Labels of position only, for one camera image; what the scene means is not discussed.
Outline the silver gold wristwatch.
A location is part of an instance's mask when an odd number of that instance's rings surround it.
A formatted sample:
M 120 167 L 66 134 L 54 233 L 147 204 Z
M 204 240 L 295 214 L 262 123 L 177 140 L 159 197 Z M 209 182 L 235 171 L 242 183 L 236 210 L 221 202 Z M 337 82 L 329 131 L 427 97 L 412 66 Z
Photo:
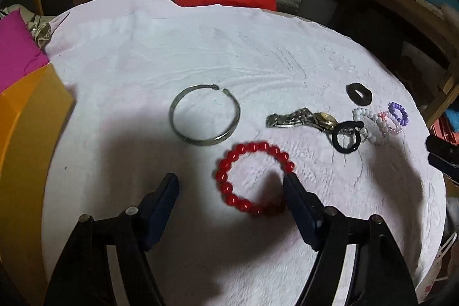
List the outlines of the silver gold wristwatch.
M 330 114 L 317 112 L 313 113 L 306 107 L 296 110 L 293 113 L 273 113 L 266 119 L 266 127 L 287 128 L 294 126 L 311 126 L 321 131 L 332 131 L 339 122 Z

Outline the wooden shelf rack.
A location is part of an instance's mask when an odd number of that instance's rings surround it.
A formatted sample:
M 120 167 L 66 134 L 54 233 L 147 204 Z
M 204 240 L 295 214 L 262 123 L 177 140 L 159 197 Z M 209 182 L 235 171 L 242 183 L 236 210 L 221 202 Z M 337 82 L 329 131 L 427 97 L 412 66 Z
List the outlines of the wooden shelf rack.
M 432 126 L 458 97 L 458 33 L 446 22 L 414 0 L 374 0 L 397 13 L 427 37 L 446 57 L 448 65 L 439 80 L 434 100 L 422 111 L 427 126 Z

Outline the silver metal bangle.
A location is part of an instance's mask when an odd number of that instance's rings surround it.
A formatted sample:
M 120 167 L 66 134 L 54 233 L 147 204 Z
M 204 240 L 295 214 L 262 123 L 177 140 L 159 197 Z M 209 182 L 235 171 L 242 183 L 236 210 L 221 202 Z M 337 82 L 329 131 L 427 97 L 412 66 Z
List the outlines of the silver metal bangle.
M 219 135 L 217 135 L 215 137 L 209 138 L 209 139 L 194 139 L 194 138 L 188 137 L 188 136 L 182 134 L 181 132 L 179 132 L 179 130 L 176 128 L 176 126 L 174 124 L 174 113 L 175 113 L 175 109 L 177 108 L 179 102 L 186 95 L 192 93 L 193 91 L 198 91 L 198 90 L 201 90 L 201 89 L 212 89 L 214 91 L 222 91 L 224 95 L 226 95 L 228 98 L 231 99 L 231 101 L 233 102 L 233 105 L 234 105 L 234 109 L 235 109 L 234 118 L 233 118 L 232 122 L 230 123 L 230 125 L 228 126 L 228 128 L 225 131 L 223 131 L 221 134 L 219 134 Z M 207 146 L 213 146 L 213 145 L 217 145 L 217 144 L 223 143 L 236 130 L 236 128 L 237 128 L 237 126 L 239 124 L 239 121 L 240 121 L 240 117 L 241 117 L 241 107 L 240 107 L 239 102 L 234 97 L 234 95 L 229 91 L 229 89 L 227 89 L 227 88 L 220 89 L 220 87 L 218 85 L 216 85 L 216 84 L 193 85 L 193 86 L 187 87 L 186 89 L 180 91 L 176 95 L 174 100 L 171 102 L 170 107 L 169 107 L 169 113 L 168 113 L 169 124 L 170 124 L 170 127 L 171 127 L 172 131 L 174 132 L 174 134 L 176 134 L 177 137 L 179 137 L 179 139 L 181 139 L 182 141 L 184 141 L 184 142 L 186 142 L 186 143 L 188 143 L 190 145 L 199 146 L 199 147 L 207 147 Z

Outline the orange cardboard box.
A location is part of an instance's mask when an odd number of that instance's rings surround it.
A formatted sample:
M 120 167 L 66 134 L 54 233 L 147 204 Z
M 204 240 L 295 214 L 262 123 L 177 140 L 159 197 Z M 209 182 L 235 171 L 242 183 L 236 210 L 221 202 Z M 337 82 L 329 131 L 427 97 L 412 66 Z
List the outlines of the orange cardboard box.
M 1 94 L 1 264 L 30 305 L 42 305 L 47 288 L 41 240 L 44 192 L 73 102 L 53 65 Z

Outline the magenta cushion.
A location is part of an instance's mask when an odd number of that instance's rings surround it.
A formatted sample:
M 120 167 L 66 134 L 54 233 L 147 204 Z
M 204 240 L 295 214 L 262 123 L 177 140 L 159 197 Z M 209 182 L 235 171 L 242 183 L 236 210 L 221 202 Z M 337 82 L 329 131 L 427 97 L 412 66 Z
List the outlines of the magenta cushion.
M 1 19 L 1 92 L 49 63 L 27 29 L 19 10 Z

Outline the patterned grey white cloth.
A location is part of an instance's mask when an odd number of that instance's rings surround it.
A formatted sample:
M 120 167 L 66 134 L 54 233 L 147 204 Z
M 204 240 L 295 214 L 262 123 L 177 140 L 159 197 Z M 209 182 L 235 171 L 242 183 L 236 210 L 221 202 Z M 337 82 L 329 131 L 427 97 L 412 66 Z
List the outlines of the patterned grey white cloth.
M 43 16 L 33 14 L 26 26 L 36 45 L 43 50 L 51 39 L 52 28 L 50 23 L 45 21 Z

